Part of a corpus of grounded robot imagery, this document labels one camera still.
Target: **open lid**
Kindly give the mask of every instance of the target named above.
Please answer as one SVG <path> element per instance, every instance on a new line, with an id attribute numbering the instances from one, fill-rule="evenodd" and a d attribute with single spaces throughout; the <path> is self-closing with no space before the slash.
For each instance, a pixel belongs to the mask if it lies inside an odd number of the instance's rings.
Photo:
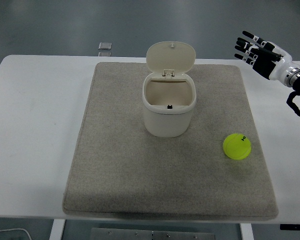
<path id="1" fill-rule="evenodd" d="M 152 45 L 146 53 L 146 64 L 154 73 L 174 70 L 174 74 L 188 72 L 196 60 L 196 51 L 189 44 L 162 41 Z"/>

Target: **tennis ball logo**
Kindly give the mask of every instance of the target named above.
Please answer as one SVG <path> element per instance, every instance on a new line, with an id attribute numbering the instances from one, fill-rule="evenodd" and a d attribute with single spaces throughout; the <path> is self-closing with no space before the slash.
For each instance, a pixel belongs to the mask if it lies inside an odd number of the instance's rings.
<path id="1" fill-rule="evenodd" d="M 251 152 L 250 140 L 241 133 L 233 133 L 223 141 L 225 155 L 233 160 L 242 160 Z"/>

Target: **gray floor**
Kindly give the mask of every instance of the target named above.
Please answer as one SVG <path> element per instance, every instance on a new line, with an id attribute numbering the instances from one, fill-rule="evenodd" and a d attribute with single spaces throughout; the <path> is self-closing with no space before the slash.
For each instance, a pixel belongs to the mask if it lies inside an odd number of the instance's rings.
<path id="1" fill-rule="evenodd" d="M 62 240 L 88 240 L 92 228 L 133 229 L 168 232 L 212 233 L 215 240 L 241 240 L 239 224 L 153 222 L 153 221 L 82 221 L 67 220 Z"/>
<path id="2" fill-rule="evenodd" d="M 278 224 L 252 224 L 254 240 L 300 240 L 300 231 L 280 230 Z"/>
<path id="3" fill-rule="evenodd" d="M 48 240 L 53 223 L 53 219 L 0 217 L 0 230 L 25 229 L 30 234 L 32 240 Z M 29 237 L 25 231 L 13 230 L 0 232 L 0 240 L 29 240 Z"/>
<path id="4" fill-rule="evenodd" d="M 8 55 L 97 56 L 99 42 L 112 42 L 115 57 L 145 57 L 154 43 L 181 41 L 192 45 L 199 59 L 234 59 L 243 30 L 276 43 L 300 61 L 300 0 L 0 0 L 0 63 Z M 46 225 L 33 224 L 38 231 Z M 84 231 L 93 223 L 67 221 L 66 226 L 71 224 Z M 266 236 L 272 227 L 254 226 L 256 236 L 264 234 L 256 239 L 284 239 Z M 167 228 L 205 230 L 196 224 Z M 66 234 L 64 239 L 71 239 Z M 291 234 L 300 239 L 298 232 Z"/>

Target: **robotic hand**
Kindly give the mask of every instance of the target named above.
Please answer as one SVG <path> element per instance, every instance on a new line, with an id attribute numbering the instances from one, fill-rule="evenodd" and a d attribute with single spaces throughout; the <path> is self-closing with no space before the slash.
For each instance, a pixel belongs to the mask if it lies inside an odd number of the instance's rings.
<path id="1" fill-rule="evenodd" d="M 242 33 L 252 39 L 255 44 L 239 37 L 235 49 L 247 56 L 237 53 L 234 56 L 251 65 L 253 70 L 262 77 L 269 80 L 278 80 L 283 85 L 289 88 L 292 87 L 294 91 L 289 95 L 286 103 L 300 117 L 300 110 L 293 103 L 293 98 L 300 96 L 300 65 L 294 63 L 291 55 L 274 43 L 265 41 L 247 31 Z"/>

